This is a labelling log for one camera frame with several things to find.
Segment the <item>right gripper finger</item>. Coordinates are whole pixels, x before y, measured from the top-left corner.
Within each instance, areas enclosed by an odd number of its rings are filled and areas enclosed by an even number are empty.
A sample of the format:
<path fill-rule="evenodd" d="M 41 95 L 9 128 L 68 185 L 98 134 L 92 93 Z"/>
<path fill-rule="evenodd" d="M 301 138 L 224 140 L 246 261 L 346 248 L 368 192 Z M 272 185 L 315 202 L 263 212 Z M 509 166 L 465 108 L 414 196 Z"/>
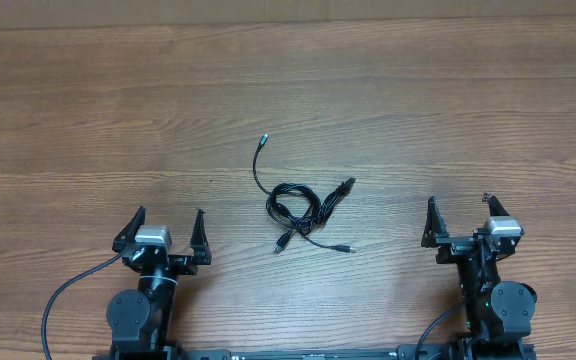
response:
<path fill-rule="evenodd" d="M 482 197 L 482 201 L 488 205 L 489 214 L 491 217 L 509 215 L 507 210 L 503 207 L 503 205 L 496 196 L 490 193 L 485 193 Z"/>
<path fill-rule="evenodd" d="M 445 246 L 449 239 L 449 232 L 440 214 L 436 197 L 428 199 L 427 215 L 421 246 L 425 248 L 437 248 Z"/>

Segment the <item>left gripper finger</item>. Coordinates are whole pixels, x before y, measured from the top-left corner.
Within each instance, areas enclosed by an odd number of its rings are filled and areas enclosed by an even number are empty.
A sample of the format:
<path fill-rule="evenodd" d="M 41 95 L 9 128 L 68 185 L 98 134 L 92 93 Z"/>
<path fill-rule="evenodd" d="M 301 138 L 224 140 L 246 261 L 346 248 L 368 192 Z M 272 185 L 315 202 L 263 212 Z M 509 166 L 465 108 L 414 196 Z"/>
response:
<path fill-rule="evenodd" d="M 114 252 L 123 252 L 129 243 L 135 242 L 139 228 L 144 224 L 146 208 L 140 206 L 128 224 L 115 236 L 112 243 Z"/>
<path fill-rule="evenodd" d="M 194 263 L 197 265 L 210 265 L 212 262 L 212 253 L 205 232 L 204 215 L 205 212 L 202 209 L 197 210 L 190 239 Z"/>

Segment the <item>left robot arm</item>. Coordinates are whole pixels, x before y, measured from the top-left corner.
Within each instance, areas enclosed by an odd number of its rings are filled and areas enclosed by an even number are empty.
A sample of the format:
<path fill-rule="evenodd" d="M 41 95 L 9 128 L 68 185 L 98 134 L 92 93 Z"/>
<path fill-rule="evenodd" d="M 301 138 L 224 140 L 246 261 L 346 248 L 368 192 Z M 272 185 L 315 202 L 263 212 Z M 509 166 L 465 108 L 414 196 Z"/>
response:
<path fill-rule="evenodd" d="M 108 359 L 186 359 L 176 341 L 168 338 L 178 278 L 194 276 L 212 262 L 199 209 L 190 239 L 191 255 L 173 254 L 169 228 L 147 225 L 140 207 L 114 238 L 112 250 L 139 275 L 135 289 L 117 293 L 108 303 L 106 319 L 112 332 Z"/>

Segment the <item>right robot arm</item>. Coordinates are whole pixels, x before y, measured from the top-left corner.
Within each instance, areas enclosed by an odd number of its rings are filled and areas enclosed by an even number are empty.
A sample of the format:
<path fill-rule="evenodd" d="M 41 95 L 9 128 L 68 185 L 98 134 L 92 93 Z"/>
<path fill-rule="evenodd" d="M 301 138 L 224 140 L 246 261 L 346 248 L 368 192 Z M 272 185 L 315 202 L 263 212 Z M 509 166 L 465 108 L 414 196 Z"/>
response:
<path fill-rule="evenodd" d="M 428 200 L 421 246 L 437 250 L 436 262 L 457 267 L 462 302 L 434 320 L 414 348 L 416 359 L 534 359 L 534 347 L 523 343 L 531 334 L 538 296 L 529 285 L 503 281 L 497 263 L 512 256 L 524 229 L 495 196 L 486 194 L 489 208 L 484 225 L 470 236 L 452 236 L 434 196 Z M 427 346 L 434 328 L 460 311 L 468 333 L 445 345 Z"/>

